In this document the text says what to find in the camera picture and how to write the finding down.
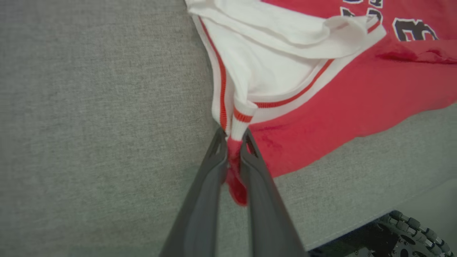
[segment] white fabric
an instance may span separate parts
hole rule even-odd
[[[238,122],[231,121],[233,102],[252,107],[255,102],[277,102],[297,95],[319,73],[329,59],[350,57],[352,60],[363,52],[367,44],[367,28],[376,23],[366,16],[335,16],[329,19],[309,16],[256,0],[186,0],[188,10],[201,20],[194,18],[197,29],[210,55],[216,52],[209,44],[212,40],[225,67],[220,67],[213,56],[210,60],[216,76],[226,71],[227,111],[226,133],[243,128],[233,128]],[[202,29],[203,22],[208,35]],[[377,42],[382,32],[371,41]],[[344,66],[332,64],[337,72]],[[221,90],[217,89],[213,99],[213,116],[220,122]],[[297,102],[289,105],[288,111],[297,108]],[[253,114],[255,122],[271,119],[265,112],[260,118]]]

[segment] basketball jersey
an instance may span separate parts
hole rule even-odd
[[[214,0],[218,10],[230,11],[212,16],[200,7],[195,14],[202,16],[194,20],[213,65],[213,116],[230,135],[227,183],[241,205],[246,190],[239,178],[239,147],[248,126],[276,177],[356,136],[457,98],[456,4],[451,1],[267,0],[272,5],[266,11],[266,3],[232,5],[236,2],[240,5]],[[262,13],[248,21],[236,14],[250,8]],[[299,24],[306,27],[306,21],[312,29],[293,26],[300,15]],[[222,16],[228,20],[221,22]],[[275,21],[260,30],[279,43],[254,35],[262,25],[257,19]],[[295,50],[312,47],[309,53]]]

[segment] red fabric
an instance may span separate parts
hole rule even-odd
[[[372,8],[381,12],[388,31],[300,108],[250,126],[273,177],[299,170],[355,137],[386,130],[411,115],[445,108],[457,99],[457,1],[384,0],[382,8],[368,0],[348,1],[266,1],[320,17],[340,15],[340,7],[355,15]],[[424,33],[425,40],[401,42],[395,33],[396,18],[422,20],[439,40]],[[408,31],[405,35],[405,40],[415,39]],[[239,169],[239,146],[229,142],[235,169]],[[235,181],[239,176],[235,173],[230,179],[235,201],[246,203],[246,190]]]

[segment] gray fabric surface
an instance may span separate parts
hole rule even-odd
[[[182,0],[0,1],[0,256],[156,256],[216,128]],[[276,179],[315,247],[456,170],[457,108]],[[247,256],[221,194],[219,256]]]

